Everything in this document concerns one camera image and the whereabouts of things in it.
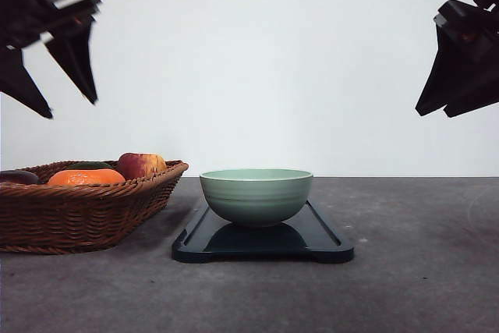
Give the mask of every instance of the orange pumpkin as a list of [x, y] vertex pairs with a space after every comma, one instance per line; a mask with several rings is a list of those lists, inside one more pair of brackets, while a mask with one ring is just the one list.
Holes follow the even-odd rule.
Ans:
[[125, 182], [125, 178], [113, 169], [72, 169], [55, 173], [47, 185], [86, 185], [89, 183]]

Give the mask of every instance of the dark green tray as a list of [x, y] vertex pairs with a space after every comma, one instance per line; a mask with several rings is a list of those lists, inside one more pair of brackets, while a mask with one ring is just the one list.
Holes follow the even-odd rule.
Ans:
[[353, 256], [353, 245], [309, 201], [289, 220], [267, 228], [237, 226], [205, 204], [172, 244], [173, 259], [184, 263], [254, 258], [343, 263]]

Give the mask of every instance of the robotic arm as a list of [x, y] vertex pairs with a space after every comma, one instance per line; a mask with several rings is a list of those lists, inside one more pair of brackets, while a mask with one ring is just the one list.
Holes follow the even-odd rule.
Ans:
[[438, 53], [416, 110], [449, 117], [499, 102], [499, 0], [445, 2], [434, 18]]
[[54, 60], [81, 93], [97, 100], [90, 67], [88, 40], [100, 0], [81, 0], [57, 8], [58, 0], [0, 0], [0, 91], [38, 114], [51, 118], [51, 110], [23, 66], [23, 48], [49, 32], [45, 43]]

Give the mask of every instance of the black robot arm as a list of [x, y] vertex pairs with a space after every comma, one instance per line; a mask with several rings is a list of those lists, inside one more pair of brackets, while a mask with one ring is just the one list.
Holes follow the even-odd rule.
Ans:
[[23, 66], [23, 48], [49, 32], [45, 43], [54, 60], [81, 93], [97, 100], [88, 40], [100, 0], [81, 0], [58, 8], [58, 0], [0, 0], [0, 91], [40, 115], [51, 118], [51, 110]]

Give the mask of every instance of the white wall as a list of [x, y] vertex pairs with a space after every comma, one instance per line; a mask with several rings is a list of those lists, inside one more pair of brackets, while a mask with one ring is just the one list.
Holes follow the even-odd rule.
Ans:
[[187, 161], [186, 175], [499, 174], [499, 106], [455, 119], [414, 110], [447, 0], [102, 1], [97, 106], [43, 44], [27, 49], [55, 119], [2, 95], [3, 169], [134, 151]]

